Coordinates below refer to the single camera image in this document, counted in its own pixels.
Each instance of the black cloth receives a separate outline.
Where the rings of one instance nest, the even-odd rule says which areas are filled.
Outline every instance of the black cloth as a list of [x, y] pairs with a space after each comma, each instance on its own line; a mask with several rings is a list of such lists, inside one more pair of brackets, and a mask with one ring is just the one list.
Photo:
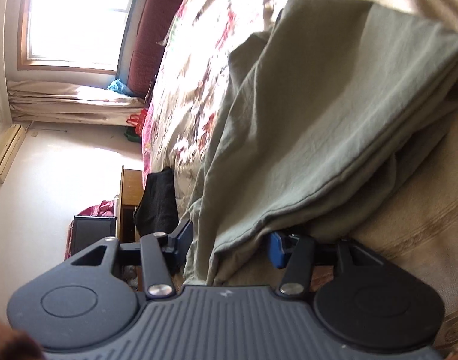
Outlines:
[[134, 223], [141, 237], [156, 231], [170, 234], [177, 227], [179, 216], [171, 168], [147, 175], [142, 200], [134, 212]]

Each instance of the beige curtain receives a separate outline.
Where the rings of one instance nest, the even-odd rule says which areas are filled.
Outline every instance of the beige curtain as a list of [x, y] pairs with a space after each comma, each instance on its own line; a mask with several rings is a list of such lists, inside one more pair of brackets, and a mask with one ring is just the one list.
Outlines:
[[65, 82], [9, 81], [7, 90], [16, 121], [126, 126], [144, 108], [138, 97]]

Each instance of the green fabric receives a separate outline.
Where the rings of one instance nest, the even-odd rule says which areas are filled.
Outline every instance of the green fabric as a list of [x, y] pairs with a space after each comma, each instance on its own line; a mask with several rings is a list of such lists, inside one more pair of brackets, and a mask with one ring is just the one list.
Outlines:
[[458, 108], [458, 35], [369, 1], [288, 0], [270, 33], [230, 54], [229, 70], [185, 214], [188, 283], [226, 282], [270, 231], [347, 234]]

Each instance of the metal screw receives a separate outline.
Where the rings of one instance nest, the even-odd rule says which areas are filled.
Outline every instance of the metal screw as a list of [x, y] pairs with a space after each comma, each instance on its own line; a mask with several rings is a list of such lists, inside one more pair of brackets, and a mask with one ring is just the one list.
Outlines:
[[304, 291], [304, 287], [299, 283], [285, 283], [279, 288], [285, 295], [299, 295]]
[[168, 284], [154, 284], [147, 289], [152, 296], [166, 297], [172, 294], [173, 288]]

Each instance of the red upholstered headboard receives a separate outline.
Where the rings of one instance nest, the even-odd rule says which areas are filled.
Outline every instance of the red upholstered headboard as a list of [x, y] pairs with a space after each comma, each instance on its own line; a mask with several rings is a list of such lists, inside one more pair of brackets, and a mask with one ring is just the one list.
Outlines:
[[147, 0], [145, 3], [127, 78], [127, 86], [142, 98], [162, 61], [165, 48], [157, 42], [167, 35], [181, 3], [182, 0]]

